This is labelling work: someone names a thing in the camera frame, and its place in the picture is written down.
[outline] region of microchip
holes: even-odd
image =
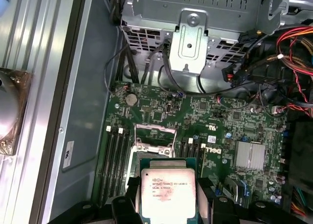
[[[155,112],[153,114],[153,120],[161,121],[162,120],[162,113],[161,112]]]
[[[233,114],[233,119],[235,119],[235,120],[239,120],[240,119],[240,112],[234,112],[234,114]]]
[[[206,103],[200,102],[199,109],[206,110]]]
[[[257,179],[257,180],[255,181],[255,187],[256,187],[256,188],[263,188],[263,180]]]

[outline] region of silver heatsink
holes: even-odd
[[[265,145],[250,142],[237,142],[235,166],[253,170],[263,170]]]

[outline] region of black cable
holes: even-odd
[[[148,72],[149,72],[149,67],[150,67],[150,62],[151,62],[151,58],[152,56],[154,56],[156,53],[160,52],[163,48],[163,44],[161,44],[159,47],[157,47],[155,50],[153,50],[148,58],[146,59],[146,65],[145,65],[145,70],[143,72],[143,75],[142,75],[142,78],[141,78],[141,84],[144,85],[145,84],[145,81],[146,81],[146,78],[147,78],[147,75],[148,75]]]
[[[125,51],[126,51],[126,57],[127,57],[132,81],[133,83],[139,83],[138,72],[137,72],[136,64],[133,59],[132,51],[129,46],[126,48]]]
[[[165,68],[165,71],[166,71],[166,75],[167,75],[168,79],[170,80],[170,82],[172,83],[172,85],[175,88],[177,88],[181,93],[186,95],[185,91],[177,84],[177,82],[173,78],[173,75],[172,75],[172,72],[171,72],[171,68],[170,68],[170,61],[168,59],[167,53],[168,53],[168,49],[167,49],[167,46],[165,45],[163,47],[163,50],[162,50],[162,55],[163,55],[163,63],[164,63],[164,68]]]
[[[123,40],[123,46],[127,44],[127,41]],[[126,58],[126,52],[123,50],[119,56],[118,64],[117,64],[117,71],[115,80],[116,81],[122,81],[123,80],[123,73],[124,73],[124,64],[125,64],[125,58]]]
[[[208,96],[212,96],[212,95],[223,94],[223,93],[227,93],[227,92],[230,92],[230,91],[233,91],[233,90],[238,90],[238,89],[240,89],[242,87],[249,86],[252,83],[254,83],[254,82],[247,82],[247,83],[244,83],[244,84],[232,87],[232,88],[228,88],[228,89],[225,89],[225,90],[219,90],[219,91],[216,91],[216,92],[210,92],[210,93],[186,92],[177,84],[177,82],[173,78],[173,75],[172,75],[172,72],[171,72],[171,68],[169,66],[169,59],[168,59],[168,56],[167,56],[167,47],[166,46],[164,46],[164,49],[162,50],[162,54],[163,54],[164,68],[166,70],[167,77],[170,80],[171,84],[176,89],[178,89],[179,92],[181,92],[184,95],[189,96],[189,97],[208,97]]]
[[[250,102],[248,102],[246,105],[244,105],[244,106],[242,106],[242,107],[239,107],[239,108],[232,108],[232,107],[226,106],[224,103],[222,103],[222,99],[223,99],[223,98],[220,98],[219,104],[220,104],[221,106],[223,106],[224,108],[229,109],[229,110],[245,109],[246,107],[249,107],[251,104],[253,104],[253,103],[255,102],[255,100],[258,98],[258,95],[259,95],[259,94],[258,94],[258,92],[257,92]]]
[[[294,104],[294,105],[301,107],[301,108],[313,108],[313,103],[306,103],[306,102],[301,102],[298,100],[288,98],[285,95],[285,93],[282,92],[282,90],[280,88],[278,88],[278,93],[287,103]]]
[[[161,74],[162,74],[163,68],[164,68],[164,65],[162,65],[162,66],[160,67],[159,71],[158,71],[158,75],[157,75],[157,84],[158,84],[158,86],[159,86],[160,89],[163,90],[164,92],[167,92],[167,93],[170,93],[170,94],[176,93],[176,92],[172,92],[172,91],[167,90],[167,89],[164,88],[163,85],[161,84],[160,79],[161,79]]]
[[[128,44],[124,45],[115,55],[113,55],[107,62],[106,64],[104,65],[104,68],[103,68],[103,71],[104,71],[104,84],[106,86],[106,88],[108,89],[108,91],[111,93],[111,94],[115,94],[119,91],[121,91],[123,88],[117,90],[117,91],[112,91],[111,88],[109,87],[108,85],[108,81],[107,81],[107,69],[108,69],[108,66],[110,64],[110,62],[112,62],[119,54],[121,54],[128,46]]]
[[[261,91],[261,85],[259,85],[259,96],[260,96],[260,102],[261,102],[261,106],[262,106],[262,108],[263,108],[263,110],[264,110],[264,112],[266,113],[266,115],[268,115],[269,117],[271,117],[271,118],[274,118],[274,119],[279,119],[279,118],[282,118],[282,117],[284,117],[286,114],[287,114],[287,110],[285,110],[285,112],[283,113],[283,114],[280,114],[280,115],[273,115],[273,114],[271,114],[269,111],[268,111],[268,109],[266,108],[266,105],[264,104],[264,101],[263,101],[263,93],[262,93],[262,91]]]
[[[203,86],[202,86],[202,83],[201,83],[201,73],[199,76],[197,76],[197,82],[198,82],[198,86],[201,90],[202,93],[206,93],[206,91],[204,90]]]

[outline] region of metal bracket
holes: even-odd
[[[200,75],[209,41],[205,25],[205,13],[187,10],[181,13],[180,27],[173,33],[170,50],[172,70]]]
[[[141,141],[137,141],[137,129],[146,129],[146,130],[159,130],[166,133],[174,134],[173,142],[169,143],[169,146],[154,146],[147,143],[142,143]],[[132,168],[132,162],[134,153],[136,152],[147,152],[147,153],[155,153],[159,155],[166,156],[168,158],[175,157],[175,150],[174,150],[174,143],[176,140],[177,130],[175,129],[168,129],[163,126],[159,125],[141,125],[141,124],[135,124],[134,126],[134,145],[131,148],[130,152],[130,158],[128,161],[128,168],[126,173],[126,182],[125,182],[125,188],[127,190],[128,188],[128,180],[131,174],[131,168]]]

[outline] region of ram slot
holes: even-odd
[[[109,189],[109,179],[110,174],[112,170],[112,162],[113,162],[113,152],[114,152],[114,146],[116,143],[117,133],[113,132],[111,135],[111,140],[109,145],[107,145],[107,153],[106,153],[106,159],[105,159],[105,170],[103,171],[103,204],[106,202],[108,198],[108,189]]]
[[[189,153],[189,148],[190,148],[190,146],[192,146],[192,144],[189,144],[189,143],[186,143],[185,145],[184,145],[184,148],[183,148],[183,158],[188,158],[188,153]]]
[[[183,151],[184,151],[185,145],[186,145],[186,141],[182,140],[180,143],[180,147],[179,147],[179,156],[178,157],[180,157],[180,158],[183,157]]]
[[[119,161],[122,160],[121,150],[122,150],[123,143],[124,143],[124,134],[119,134],[118,136],[119,137],[117,138],[117,143],[116,143],[115,153],[114,153],[115,162],[114,162],[114,165],[112,167],[112,179],[111,179],[112,186],[110,189],[110,197],[114,196]]]
[[[124,171],[125,171],[125,162],[127,159],[127,153],[128,153],[128,145],[129,145],[129,134],[125,134],[123,138],[123,143],[121,147],[121,159],[118,162],[118,177],[117,177],[117,192],[116,195],[119,196],[121,192],[122,187],[122,181],[124,179]]]
[[[196,158],[196,154],[195,154],[196,149],[197,149],[197,143],[193,143],[192,145],[190,145],[189,155],[188,155],[189,158]]]

